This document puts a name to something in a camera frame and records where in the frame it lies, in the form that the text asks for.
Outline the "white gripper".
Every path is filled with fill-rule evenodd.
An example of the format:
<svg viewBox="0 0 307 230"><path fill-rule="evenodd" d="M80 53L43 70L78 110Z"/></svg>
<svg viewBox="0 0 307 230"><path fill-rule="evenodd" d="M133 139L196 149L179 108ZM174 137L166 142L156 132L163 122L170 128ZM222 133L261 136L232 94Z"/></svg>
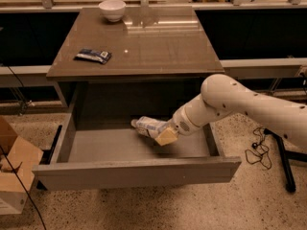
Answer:
<svg viewBox="0 0 307 230"><path fill-rule="evenodd" d="M198 131L200 128L195 126L188 118L185 107L181 106L168 121L171 127L166 127L156 138L155 141L160 146L174 143L178 134L188 136Z"/></svg>

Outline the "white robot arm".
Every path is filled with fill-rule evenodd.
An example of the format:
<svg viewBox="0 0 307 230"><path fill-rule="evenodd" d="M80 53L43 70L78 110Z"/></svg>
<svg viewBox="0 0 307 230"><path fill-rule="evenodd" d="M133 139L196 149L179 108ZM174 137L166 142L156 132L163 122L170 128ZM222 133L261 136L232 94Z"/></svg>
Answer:
<svg viewBox="0 0 307 230"><path fill-rule="evenodd" d="M174 113L155 141L171 144L232 113L248 116L299 148L307 146L306 105L256 93L223 74L207 77L200 94Z"/></svg>

